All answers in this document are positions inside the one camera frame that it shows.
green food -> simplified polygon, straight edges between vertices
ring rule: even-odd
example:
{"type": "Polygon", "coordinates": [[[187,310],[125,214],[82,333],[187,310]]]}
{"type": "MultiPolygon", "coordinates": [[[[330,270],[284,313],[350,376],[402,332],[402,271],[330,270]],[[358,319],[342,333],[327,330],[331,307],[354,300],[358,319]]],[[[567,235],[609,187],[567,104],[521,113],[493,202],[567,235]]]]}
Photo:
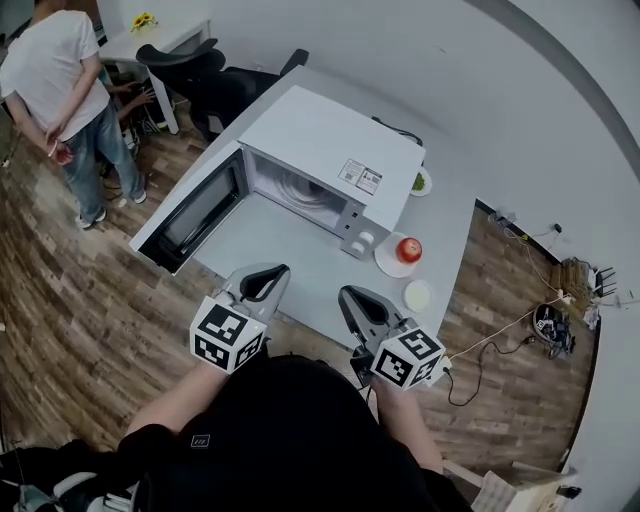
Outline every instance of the green food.
{"type": "Polygon", "coordinates": [[[416,176],[416,181],[413,182],[413,190],[420,192],[424,189],[424,178],[422,174],[418,173],[416,176]]]}

white table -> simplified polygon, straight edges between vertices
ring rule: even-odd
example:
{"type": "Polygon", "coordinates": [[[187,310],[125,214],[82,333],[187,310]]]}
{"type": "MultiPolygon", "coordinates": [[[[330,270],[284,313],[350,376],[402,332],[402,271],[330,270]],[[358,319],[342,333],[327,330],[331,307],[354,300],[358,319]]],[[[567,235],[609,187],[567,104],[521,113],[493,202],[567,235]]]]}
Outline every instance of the white table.
{"type": "MultiPolygon", "coordinates": [[[[157,50],[169,53],[192,37],[200,35],[200,42],[210,37],[209,17],[191,15],[188,19],[161,21],[156,26],[144,27],[142,32],[122,32],[110,39],[100,48],[100,58],[111,62],[137,62],[136,53],[145,44],[153,45],[157,50]]],[[[178,122],[164,84],[149,72],[151,84],[158,103],[169,126],[169,131],[178,133],[178,122]]]]}
{"type": "Polygon", "coordinates": [[[404,314],[412,315],[437,333],[460,268],[473,215],[475,166],[454,141],[400,108],[340,80],[298,67],[243,112],[195,162],[174,191],[222,147],[237,139],[294,84],[367,116],[379,116],[424,140],[425,167],[431,173],[434,188],[426,197],[409,198],[397,227],[422,242],[422,260],[411,278],[392,279],[374,261],[360,261],[341,251],[340,240],[329,232],[255,194],[200,247],[196,260],[223,277],[252,263],[286,263],[292,269],[292,277],[280,311],[348,348],[355,348],[357,342],[338,306],[338,291],[348,284],[386,296],[404,314]],[[432,303],[421,314],[412,314],[403,307],[402,291],[412,279],[426,280],[432,291],[432,303]]]}

gray curved ceiling edge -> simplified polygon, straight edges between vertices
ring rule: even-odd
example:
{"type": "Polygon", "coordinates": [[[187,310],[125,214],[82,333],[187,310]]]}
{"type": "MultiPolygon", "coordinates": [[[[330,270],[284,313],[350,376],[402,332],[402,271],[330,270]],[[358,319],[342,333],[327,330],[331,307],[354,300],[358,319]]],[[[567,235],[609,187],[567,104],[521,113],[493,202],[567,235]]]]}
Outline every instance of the gray curved ceiling edge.
{"type": "Polygon", "coordinates": [[[598,82],[560,41],[508,0],[464,0],[529,44],[576,88],[596,112],[640,180],[640,147],[598,82]]]}

apple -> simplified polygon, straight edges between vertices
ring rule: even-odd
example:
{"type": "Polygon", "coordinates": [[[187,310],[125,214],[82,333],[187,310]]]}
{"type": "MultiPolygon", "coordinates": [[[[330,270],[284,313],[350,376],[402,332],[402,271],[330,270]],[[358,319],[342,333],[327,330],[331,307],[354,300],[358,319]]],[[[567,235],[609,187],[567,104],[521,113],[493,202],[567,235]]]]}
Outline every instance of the apple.
{"type": "Polygon", "coordinates": [[[422,257],[422,245],[415,238],[405,238],[396,247],[396,256],[402,263],[415,263],[422,257]]]}

white t-shirt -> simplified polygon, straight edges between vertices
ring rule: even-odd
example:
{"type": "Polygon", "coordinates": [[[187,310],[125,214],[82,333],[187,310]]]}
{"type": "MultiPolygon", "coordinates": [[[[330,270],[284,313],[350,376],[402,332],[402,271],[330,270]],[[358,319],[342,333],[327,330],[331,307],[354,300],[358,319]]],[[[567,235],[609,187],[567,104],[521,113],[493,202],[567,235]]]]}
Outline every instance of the white t-shirt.
{"type": "MultiPolygon", "coordinates": [[[[29,27],[9,47],[0,68],[0,96],[17,92],[43,131],[55,123],[83,68],[80,62],[98,52],[89,16],[58,11],[29,27]]],[[[98,116],[109,103],[100,80],[89,91],[66,130],[65,141],[98,116]]]]}

